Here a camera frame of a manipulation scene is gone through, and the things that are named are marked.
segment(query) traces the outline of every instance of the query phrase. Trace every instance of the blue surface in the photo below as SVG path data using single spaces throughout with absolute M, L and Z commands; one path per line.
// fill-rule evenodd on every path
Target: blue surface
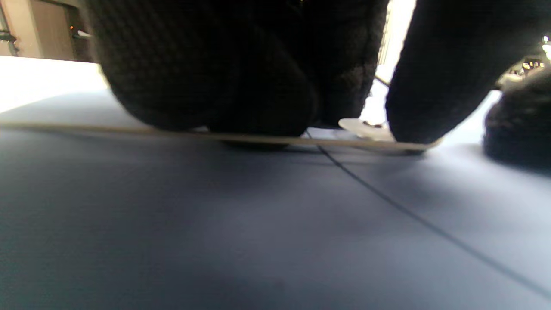
M 107 93 L 0 120 L 141 126 Z M 1 130 L 0 308 L 551 308 L 550 179 L 459 136 L 385 157 Z

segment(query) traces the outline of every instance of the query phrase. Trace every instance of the wooden skewer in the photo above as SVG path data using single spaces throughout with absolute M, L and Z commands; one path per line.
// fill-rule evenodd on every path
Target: wooden skewer
M 429 145 L 404 143 L 404 142 L 386 142 L 373 140 L 333 140 L 320 138 L 300 138 L 300 137 L 282 137 L 282 136 L 260 136 L 260 135 L 239 135 L 233 133 L 212 133 L 212 132 L 170 132 L 147 128 L 125 128 L 112 126 L 93 126 L 93 125 L 65 125 L 65 124 L 47 124 L 34 122 L 0 122 L 0 132 L 2 130 L 38 130 L 38 131 L 84 131 L 99 133 L 120 133 L 142 136 L 164 136 L 164 137 L 193 137 L 217 141 L 246 142 L 246 143 L 266 143 L 281 145 L 319 145 L 319 146 L 342 146 L 342 147 L 360 147 L 371 149 L 385 149 L 397 151 L 426 151 L 439 144 L 436 141 Z

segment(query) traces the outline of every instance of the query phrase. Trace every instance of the gloved hand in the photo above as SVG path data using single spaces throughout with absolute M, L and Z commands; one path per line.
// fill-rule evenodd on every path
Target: gloved hand
M 388 0 L 85 2 L 113 93 L 164 130 L 300 136 L 358 117 Z

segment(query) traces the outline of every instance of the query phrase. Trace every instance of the white plastic piece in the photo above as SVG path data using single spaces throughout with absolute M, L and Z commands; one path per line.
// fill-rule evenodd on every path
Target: white plastic piece
M 362 139 L 373 141 L 396 142 L 387 123 L 380 125 L 368 125 L 360 119 L 341 119 L 339 126 L 352 132 Z

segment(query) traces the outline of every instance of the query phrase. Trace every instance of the thin black wire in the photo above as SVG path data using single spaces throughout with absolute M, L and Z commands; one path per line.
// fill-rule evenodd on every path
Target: thin black wire
M 312 138 L 312 135 L 306 131 L 306 134 Z M 399 204 L 398 202 L 392 200 L 388 195 L 383 193 L 382 191 L 376 189 L 374 186 L 369 184 L 368 182 L 362 180 L 359 176 L 354 174 L 352 171 L 350 171 L 348 168 L 346 168 L 342 163 L 340 163 L 338 160 L 336 160 L 333 156 L 329 154 L 323 147 L 317 146 L 320 152 L 325 155 L 333 164 L 335 164 L 338 168 L 340 168 L 342 171 L 344 171 L 346 174 L 348 174 L 352 179 L 356 180 L 358 183 L 360 183 L 363 187 L 366 189 L 372 191 L 377 196 L 379 196 L 381 199 L 383 199 L 385 202 L 396 208 L 401 213 L 405 214 L 406 216 L 410 217 L 411 219 L 415 220 L 416 222 L 420 223 L 424 227 L 431 230 L 433 233 L 437 234 L 438 236 L 442 237 L 443 239 L 449 241 L 453 245 L 459 247 L 460 249 L 464 250 L 468 254 L 470 254 L 472 257 L 482 261 L 483 263 L 489 265 L 491 268 L 497 270 L 498 272 L 502 273 L 503 275 L 511 278 L 512 280 L 516 281 L 520 285 L 523 285 L 524 287 L 528 288 L 532 292 L 542 296 L 543 298 L 547 299 L 548 301 L 551 301 L 551 291 L 548 291 L 546 288 L 542 287 L 541 285 L 531 281 L 527 277 L 519 274 L 518 272 L 510 269 L 509 267 L 499 263 L 498 261 L 484 255 L 483 253 L 477 251 L 476 249 L 472 248 L 471 246 L 467 245 L 466 243 L 462 242 L 458 238 L 454 237 L 452 234 L 446 232 L 444 229 L 438 227 L 437 225 L 425 220 L 421 216 L 417 215 L 415 212 L 412 212 L 407 207 Z

